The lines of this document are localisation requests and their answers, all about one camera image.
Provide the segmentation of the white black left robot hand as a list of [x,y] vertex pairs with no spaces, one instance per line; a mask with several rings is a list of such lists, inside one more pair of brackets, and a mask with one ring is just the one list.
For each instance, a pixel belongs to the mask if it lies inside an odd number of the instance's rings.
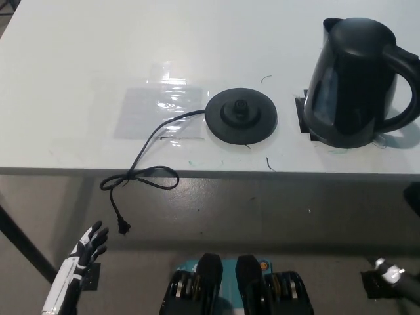
[[109,229],[97,221],[64,259],[42,308],[42,314],[76,314],[88,269],[106,252]]

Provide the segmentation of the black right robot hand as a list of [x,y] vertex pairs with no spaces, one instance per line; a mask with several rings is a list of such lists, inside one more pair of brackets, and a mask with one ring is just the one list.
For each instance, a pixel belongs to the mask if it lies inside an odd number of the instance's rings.
[[382,257],[376,259],[373,265],[375,271],[381,275],[382,279],[399,294],[413,301],[419,300],[419,280],[412,274]]

